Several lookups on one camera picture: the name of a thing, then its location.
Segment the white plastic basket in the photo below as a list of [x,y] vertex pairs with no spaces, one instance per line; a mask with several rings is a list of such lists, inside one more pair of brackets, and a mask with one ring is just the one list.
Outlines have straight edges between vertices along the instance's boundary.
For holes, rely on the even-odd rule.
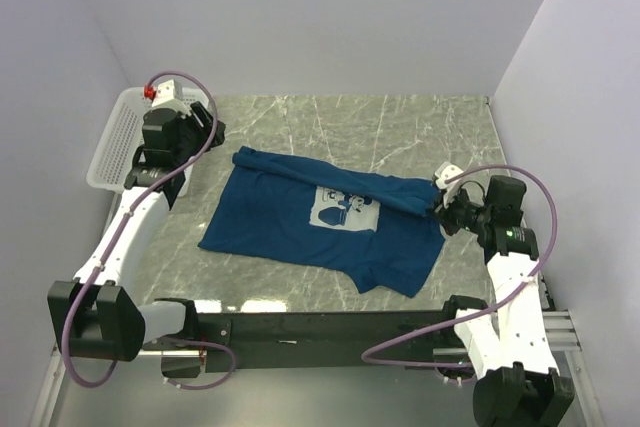
[[214,127],[200,151],[179,167],[148,167],[142,164],[142,124],[151,111],[150,101],[142,88],[123,91],[107,121],[97,150],[90,163],[87,182],[98,189],[113,191],[131,198],[153,189],[169,203],[183,195],[190,171],[198,156],[224,141],[225,124],[217,119],[215,103],[202,90],[183,88],[185,101],[192,106],[204,106],[214,117]]

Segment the blue printed t-shirt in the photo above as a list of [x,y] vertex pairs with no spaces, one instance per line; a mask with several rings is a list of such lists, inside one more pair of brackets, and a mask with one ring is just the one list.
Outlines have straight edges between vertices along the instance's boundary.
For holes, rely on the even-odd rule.
[[359,293],[423,287],[445,243],[430,181],[246,146],[232,162],[200,249],[334,270]]

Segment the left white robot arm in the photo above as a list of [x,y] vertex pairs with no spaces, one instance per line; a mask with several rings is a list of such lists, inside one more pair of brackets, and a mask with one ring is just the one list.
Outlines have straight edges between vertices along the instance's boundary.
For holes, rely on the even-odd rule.
[[116,214],[85,265],[47,294],[64,360],[131,361],[144,344],[191,327],[192,302],[138,306],[128,291],[153,233],[184,189],[187,170],[223,141],[224,125],[210,101],[153,103],[143,115]]

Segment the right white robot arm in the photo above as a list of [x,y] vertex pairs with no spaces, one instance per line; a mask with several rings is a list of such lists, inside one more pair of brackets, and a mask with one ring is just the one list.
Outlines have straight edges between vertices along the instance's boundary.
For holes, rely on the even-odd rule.
[[444,231],[475,234],[484,251],[498,306],[450,299],[453,330],[465,346],[477,378],[473,415],[479,426],[557,426],[575,398],[559,371],[545,330],[533,230],[522,224],[525,184],[494,175],[480,203],[463,187],[461,170],[443,164],[434,175],[440,192],[434,215]]

